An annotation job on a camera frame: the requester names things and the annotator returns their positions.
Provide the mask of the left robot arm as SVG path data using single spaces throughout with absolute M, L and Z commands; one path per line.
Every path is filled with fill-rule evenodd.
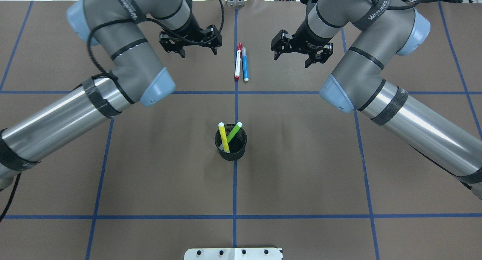
M 140 102 L 149 107 L 170 95 L 175 83 L 140 31 L 141 22 L 159 25 L 167 52 L 185 57 L 183 47 L 222 45 L 215 25 L 202 29 L 192 0 L 79 0 L 67 10 L 71 29 L 86 42 L 99 74 L 65 97 L 1 131 L 1 189 L 20 174 L 107 119 Z

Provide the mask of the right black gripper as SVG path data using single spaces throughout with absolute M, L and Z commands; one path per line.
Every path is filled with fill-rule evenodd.
M 275 61 L 284 53 L 306 54 L 308 58 L 304 67 L 308 68 L 315 63 L 324 64 L 332 56 L 333 43 L 329 43 L 331 39 L 318 36 L 309 27 L 308 22 L 303 21 L 292 35 L 286 30 L 280 30 L 272 39 L 270 50 L 274 52 Z

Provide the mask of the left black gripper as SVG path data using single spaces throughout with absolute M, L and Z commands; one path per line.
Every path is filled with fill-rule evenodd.
M 196 18 L 189 18 L 186 24 L 177 30 L 161 31 L 159 43 L 166 52 L 177 53 L 181 58 L 186 57 L 184 46 L 208 47 L 217 55 L 219 47 L 223 45 L 220 30 L 213 24 L 203 29 Z

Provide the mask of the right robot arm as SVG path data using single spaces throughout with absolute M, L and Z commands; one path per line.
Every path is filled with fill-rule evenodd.
M 325 63 L 331 39 L 348 23 L 360 34 L 329 74 L 320 96 L 344 113 L 358 110 L 376 125 L 405 140 L 429 161 L 481 198 L 481 141 L 380 76 L 395 55 L 422 44 L 430 23 L 402 0 L 305 0 L 306 18 L 293 35 L 272 39 L 277 60 L 283 53 L 308 55 L 305 67 Z

